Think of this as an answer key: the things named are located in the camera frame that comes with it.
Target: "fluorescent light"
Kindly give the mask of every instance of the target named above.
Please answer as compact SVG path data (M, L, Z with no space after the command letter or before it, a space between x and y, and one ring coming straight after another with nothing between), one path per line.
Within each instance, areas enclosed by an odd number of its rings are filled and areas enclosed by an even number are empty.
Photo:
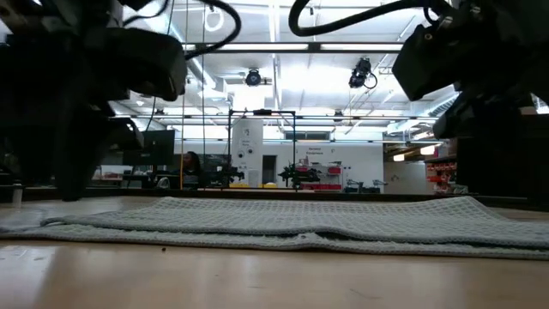
M382 117L374 117L374 116L363 116L363 117L360 117L360 119L363 119L363 120L407 120L407 119L410 119L410 117L405 117L405 116L382 116Z
M309 48L307 44L227 44L220 48L221 51L304 51Z
M298 142L330 142L326 140L298 140Z
M330 44L322 43L320 49L330 51L391 51L399 52L402 49L402 43L398 44Z
M394 162L401 162L404 161L404 154L397 154L393 157Z
M419 150L422 155L434 155L435 154L435 145L423 147Z

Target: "black cable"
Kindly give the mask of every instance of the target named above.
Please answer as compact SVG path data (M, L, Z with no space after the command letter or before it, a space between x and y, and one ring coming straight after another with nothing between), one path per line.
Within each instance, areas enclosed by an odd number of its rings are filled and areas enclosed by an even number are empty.
M435 21L431 18L431 16L429 15L429 2L431 0L424 0L424 4L423 4L423 16L427 19L427 21L431 24L431 25L437 25L438 24L438 21Z
M238 35L240 34L240 30L242 29L242 20L240 19L240 15L238 15L237 11L235 9L233 9L231 5L229 5L227 3L224 3L220 0L199 0L199 1L204 3L204 4L207 4L209 6L215 6L217 8L220 8L221 10L223 10L227 14L229 14L232 17L232 19L234 20L234 29L223 40L221 40L217 43L214 43L210 46L204 47L202 49L196 49L194 51L190 51L189 53L187 53L185 55L186 60L190 60L194 57L205 55L207 53L217 51L218 49L220 49L224 45L227 45L227 44L233 42L234 39L236 39L238 37ZM162 4L162 7L160 8L160 10L152 16L142 16L142 15L131 16L130 18L128 18L126 21L124 21L122 23L123 27L128 26L130 23L132 23L134 21L138 21L138 20L141 20L141 19L155 18L155 17L158 17L158 16L162 15L162 13L166 12L169 2L170 2L169 0L165 0L164 3Z
M293 3L292 8L290 9L290 15L288 16L288 26L290 27L290 30L293 34L300 37L331 33L336 30L343 29L344 27L349 27L359 22L367 21L397 10L423 8L425 6L425 0L399 0L393 3L380 5L374 9L369 9L362 13L351 15L340 19L339 21L330 22L326 25L300 27L299 15L309 1L310 0L296 0L296 2ZM437 15L442 15L452 9L452 7L444 0L431 0L428 2L428 5Z
M371 87L368 87L368 86L366 86L366 84L364 84L364 87L366 87L367 89L373 89L373 88L377 87L377 76L376 76L375 74L373 74L373 73L370 73L370 75L374 77L374 80L375 80L376 82L375 82L374 85L371 86Z
M219 9L225 11L227 14L229 14L234 20L234 29L223 40L221 40L221 41L219 41L215 44L212 44L208 47L205 47L205 48L202 48L202 49L196 49L194 51L190 51L187 55L185 55L186 60L189 60L189 59L192 59L194 57L205 55L207 53L216 51L216 50L220 49L221 47L223 47L224 45L226 45L228 43L231 43L234 39L237 38L237 36L240 34L240 30L242 29L242 20L240 20L240 16L238 15L237 11L235 9L233 9L232 6L230 6L229 4L224 3L220 0L200 0L200 2L211 5L211 6L215 6Z
M164 3L162 4L162 7L159 9L159 11L156 14L152 15L152 16L143 16L143 15L133 15L133 16L131 16L130 18L128 18L127 20L122 22L122 27L126 27L134 21L139 21L141 19L155 18L155 17L158 17L158 16L162 15L168 9L169 2L170 2L170 0L165 0Z
M151 111L151 117L148 119L148 124L147 124L147 127L145 128L145 132L148 131L148 127L151 125L151 123L153 122L153 118L154 118L154 108L156 108L156 97L154 97L153 99L153 111Z

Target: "ceiling light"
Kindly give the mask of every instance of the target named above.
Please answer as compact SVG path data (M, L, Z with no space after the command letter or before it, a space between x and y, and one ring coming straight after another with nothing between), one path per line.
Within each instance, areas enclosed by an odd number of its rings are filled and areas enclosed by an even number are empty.
M184 51L194 51L196 46L194 44L182 44Z
M387 51L387 52L399 52L402 49L402 43L395 43L395 44L388 44L388 43L382 43L382 44L376 44L376 43L370 43L370 44L330 44L330 43L322 43L320 49L322 50L330 50L330 51L365 51L365 52L380 52L380 51Z
M404 161L404 154L398 154L393 157L394 162L402 162Z
M419 150L422 155L434 155L435 154L435 145L423 147Z
M325 141L325 140L297 140L297 142L330 142L330 141Z
M221 51L249 50L249 51L304 51L308 44L227 44L220 48Z

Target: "table surface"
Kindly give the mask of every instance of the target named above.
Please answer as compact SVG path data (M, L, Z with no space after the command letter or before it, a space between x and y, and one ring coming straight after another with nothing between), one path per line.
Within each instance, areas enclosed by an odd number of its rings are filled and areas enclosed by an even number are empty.
M0 225L155 198L0 204ZM498 209L519 220L549 214ZM457 257L0 241L0 308L547 308L549 263Z

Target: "white cylinder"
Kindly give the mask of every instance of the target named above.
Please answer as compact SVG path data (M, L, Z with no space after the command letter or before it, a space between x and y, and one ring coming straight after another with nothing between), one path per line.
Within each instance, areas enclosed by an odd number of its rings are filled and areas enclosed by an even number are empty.
M23 199L23 186L21 184L14 185L14 194L11 198L11 207L20 209Z
M251 188L262 184L263 121L237 119L232 127L232 166L244 173L243 183Z

